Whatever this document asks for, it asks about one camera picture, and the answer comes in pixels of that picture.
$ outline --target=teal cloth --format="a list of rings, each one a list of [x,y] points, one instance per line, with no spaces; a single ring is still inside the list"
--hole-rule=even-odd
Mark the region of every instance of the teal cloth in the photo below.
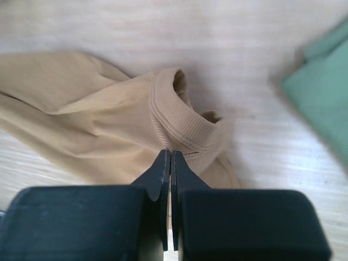
[[[348,168],[348,20],[304,53],[282,89]]]

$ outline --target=wrinkled cloth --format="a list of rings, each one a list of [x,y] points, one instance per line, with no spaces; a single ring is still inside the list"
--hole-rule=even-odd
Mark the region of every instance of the wrinkled cloth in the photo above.
[[[228,124],[189,101],[182,70],[129,78],[77,52],[0,55],[0,127],[68,172],[128,184],[162,149],[214,188],[239,188]]]
[[[304,53],[282,89],[348,168],[348,20]]]

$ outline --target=black robotic claw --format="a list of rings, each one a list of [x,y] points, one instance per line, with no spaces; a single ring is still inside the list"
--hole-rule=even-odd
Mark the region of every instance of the black robotic claw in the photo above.
[[[289,190],[212,189],[162,150],[130,185],[22,190],[0,223],[0,260],[329,260],[308,199]]]

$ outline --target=wood grain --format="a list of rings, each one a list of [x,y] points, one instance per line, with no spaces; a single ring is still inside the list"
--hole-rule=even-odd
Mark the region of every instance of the wood grain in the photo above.
[[[182,67],[193,106],[231,119],[229,156],[246,186],[305,193],[334,260],[347,260],[347,174],[278,87],[347,13],[347,0],[2,0],[0,53],[75,49],[130,76]],[[0,208],[29,185],[84,183],[1,133]]]

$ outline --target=tan cloth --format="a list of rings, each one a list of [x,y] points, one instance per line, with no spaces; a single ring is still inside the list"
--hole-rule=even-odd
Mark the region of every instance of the tan cloth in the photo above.
[[[226,124],[193,111],[180,69],[130,79],[83,53],[1,55],[0,127],[96,184],[134,181],[167,148],[210,186],[240,187]]]

